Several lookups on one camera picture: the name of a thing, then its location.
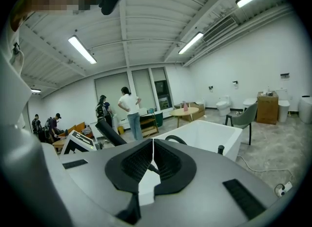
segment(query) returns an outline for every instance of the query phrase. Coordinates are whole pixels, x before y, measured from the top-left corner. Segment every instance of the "white bathtub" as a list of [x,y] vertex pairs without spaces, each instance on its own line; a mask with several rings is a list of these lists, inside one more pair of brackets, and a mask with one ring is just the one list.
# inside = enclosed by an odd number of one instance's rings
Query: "white bathtub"
[[[169,135],[176,135],[189,146],[216,153],[219,145],[223,145],[223,155],[235,162],[240,147],[241,134],[242,129],[239,128],[196,120],[153,139],[165,139]],[[154,187],[158,184],[160,184],[159,176],[147,170],[139,183],[140,206],[154,202]]]
[[153,139],[165,139],[169,135],[176,135],[189,146],[216,153],[219,145],[223,145],[223,155],[235,162],[240,147],[241,134],[242,129],[239,128],[196,120]]

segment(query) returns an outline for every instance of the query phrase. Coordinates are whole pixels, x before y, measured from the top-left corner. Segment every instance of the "power outlet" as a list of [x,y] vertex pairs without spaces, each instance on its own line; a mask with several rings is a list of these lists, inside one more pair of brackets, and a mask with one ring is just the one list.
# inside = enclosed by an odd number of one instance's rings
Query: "power outlet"
[[285,184],[285,189],[281,188],[281,189],[278,190],[278,196],[279,197],[284,196],[285,193],[287,193],[292,187],[293,186],[292,186],[291,182],[288,182],[287,184]]

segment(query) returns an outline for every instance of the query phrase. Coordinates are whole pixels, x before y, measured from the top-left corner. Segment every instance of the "ceiling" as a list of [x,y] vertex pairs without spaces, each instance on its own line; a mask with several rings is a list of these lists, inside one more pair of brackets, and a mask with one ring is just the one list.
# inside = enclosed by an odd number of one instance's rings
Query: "ceiling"
[[[198,41],[183,55],[178,54],[197,32],[207,32],[232,16],[237,23],[232,33],[236,30],[240,36],[241,29],[257,18],[273,14],[270,11],[284,11],[277,7],[287,5],[286,0],[254,0],[238,8],[235,1],[122,0],[109,16],[102,15],[97,6],[75,15],[35,12],[20,30],[25,54],[22,78],[46,96],[70,82],[112,69],[150,63],[188,65],[209,53],[204,50],[212,49],[211,44]],[[267,19],[279,14],[274,12]],[[87,62],[72,47],[68,42],[72,35],[90,50],[96,64]],[[225,43],[228,41],[214,42],[214,46]]]

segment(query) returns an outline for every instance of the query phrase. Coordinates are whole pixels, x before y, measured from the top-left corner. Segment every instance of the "pink bottle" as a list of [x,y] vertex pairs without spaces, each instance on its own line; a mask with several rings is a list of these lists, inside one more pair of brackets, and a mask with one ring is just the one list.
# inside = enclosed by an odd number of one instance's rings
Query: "pink bottle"
[[186,112],[189,110],[189,108],[187,107],[187,104],[185,103],[185,101],[183,101],[184,106],[183,106],[183,110]]

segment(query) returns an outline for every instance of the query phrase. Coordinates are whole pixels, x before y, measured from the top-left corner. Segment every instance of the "cable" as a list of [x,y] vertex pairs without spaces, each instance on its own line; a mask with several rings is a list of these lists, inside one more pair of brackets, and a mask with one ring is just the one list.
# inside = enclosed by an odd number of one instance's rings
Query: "cable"
[[276,194],[278,197],[279,197],[279,195],[276,193],[276,188],[277,188],[279,185],[282,186],[282,189],[283,189],[283,190],[285,189],[285,186],[284,186],[283,184],[277,184],[277,186],[275,186],[274,192],[275,192],[275,194]]
[[255,172],[265,172],[265,171],[283,171],[283,170],[286,170],[286,171],[288,171],[288,172],[291,174],[289,180],[290,180],[291,182],[295,181],[295,176],[294,176],[294,175],[292,174],[292,172],[291,172],[290,170],[288,170],[288,169],[254,170],[254,169],[250,168],[250,166],[247,164],[246,160],[244,160],[244,158],[243,158],[242,156],[238,156],[238,157],[240,157],[240,158],[245,162],[245,164],[247,165],[247,167],[248,167],[250,170],[252,170],[252,171],[255,171]]

